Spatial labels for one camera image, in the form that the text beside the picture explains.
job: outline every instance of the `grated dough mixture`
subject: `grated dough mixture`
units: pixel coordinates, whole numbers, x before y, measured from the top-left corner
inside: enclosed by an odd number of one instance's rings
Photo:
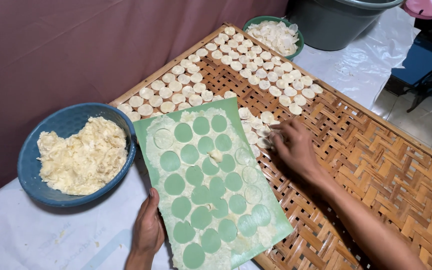
[[[63,139],[43,131],[37,141],[48,187],[68,195],[89,195],[104,187],[126,162],[126,133],[113,121],[90,117],[77,134]]]

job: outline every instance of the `tiled floor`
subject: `tiled floor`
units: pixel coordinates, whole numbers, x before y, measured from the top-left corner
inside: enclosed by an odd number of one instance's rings
[[[432,96],[407,113],[413,99],[411,93],[398,97],[383,90],[372,111],[432,149]]]

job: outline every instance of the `hand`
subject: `hand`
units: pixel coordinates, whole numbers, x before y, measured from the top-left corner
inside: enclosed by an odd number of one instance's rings
[[[278,130],[284,138],[283,141],[277,132],[271,133],[270,139],[274,144],[276,158],[313,187],[320,189],[327,185],[327,177],[321,177],[324,169],[316,159],[311,134],[303,124],[292,119],[272,125],[271,128]]]
[[[156,188],[151,188],[149,196],[141,204],[134,223],[131,252],[126,261],[126,270],[151,269],[154,255],[163,245],[165,228],[158,212],[158,204],[158,191]]]

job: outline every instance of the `green plastic bowl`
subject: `green plastic bowl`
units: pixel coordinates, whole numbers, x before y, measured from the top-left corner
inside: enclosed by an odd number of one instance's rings
[[[285,19],[281,19],[281,18],[278,18],[275,16],[259,16],[259,17],[255,17],[255,18],[252,18],[249,21],[247,21],[243,26],[243,31],[246,32],[246,29],[248,29],[248,26],[250,26],[251,24],[258,25],[262,21],[284,22],[284,24],[287,27],[289,27],[292,24],[291,22],[289,22]],[[297,31],[297,37],[299,38],[299,40],[296,41],[296,46],[297,46],[296,52],[291,54],[291,55],[285,56],[285,58],[290,60],[290,61],[303,50],[304,39],[303,39],[303,35],[301,34],[301,32],[299,30]]]

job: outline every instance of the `blue plastic bowl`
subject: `blue plastic bowl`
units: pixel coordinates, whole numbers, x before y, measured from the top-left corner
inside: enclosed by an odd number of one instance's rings
[[[121,171],[103,188],[90,195],[67,195],[52,189],[39,176],[41,162],[37,141],[43,131],[54,131],[59,137],[68,138],[78,133],[88,122],[89,117],[102,116],[111,120],[126,133],[128,158]],[[60,109],[42,120],[28,135],[18,158],[18,178],[24,191],[32,199],[50,206],[70,207],[92,201],[113,188],[128,172],[136,153],[135,127],[128,116],[115,107],[102,103],[82,103]]]

